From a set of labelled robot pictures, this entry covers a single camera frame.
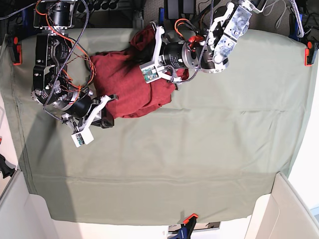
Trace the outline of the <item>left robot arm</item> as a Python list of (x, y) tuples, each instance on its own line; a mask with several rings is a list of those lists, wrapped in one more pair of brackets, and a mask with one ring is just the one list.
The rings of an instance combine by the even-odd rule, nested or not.
[(163, 26), (152, 23), (155, 45), (152, 58), (140, 65), (144, 81), (149, 84), (165, 79), (183, 84), (178, 69), (194, 70), (195, 73), (220, 73), (228, 65), (228, 57), (238, 38), (246, 33), (253, 13), (262, 13), (258, 0), (233, 0), (227, 5), (210, 10), (209, 26), (195, 27), (188, 19), (178, 19), (174, 29), (179, 42), (169, 42)]

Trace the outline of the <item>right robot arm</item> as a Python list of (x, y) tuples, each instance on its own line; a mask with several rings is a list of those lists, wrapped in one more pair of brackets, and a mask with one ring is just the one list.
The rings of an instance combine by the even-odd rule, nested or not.
[[(86, 49), (65, 30), (73, 26), (78, 0), (39, 0), (35, 4), (34, 27), (37, 35), (31, 97), (56, 120), (79, 132), (82, 126), (112, 128), (114, 118), (102, 106), (102, 98), (94, 97), (90, 88), (96, 69)], [(72, 56), (84, 60), (89, 77), (76, 85), (67, 72)]]

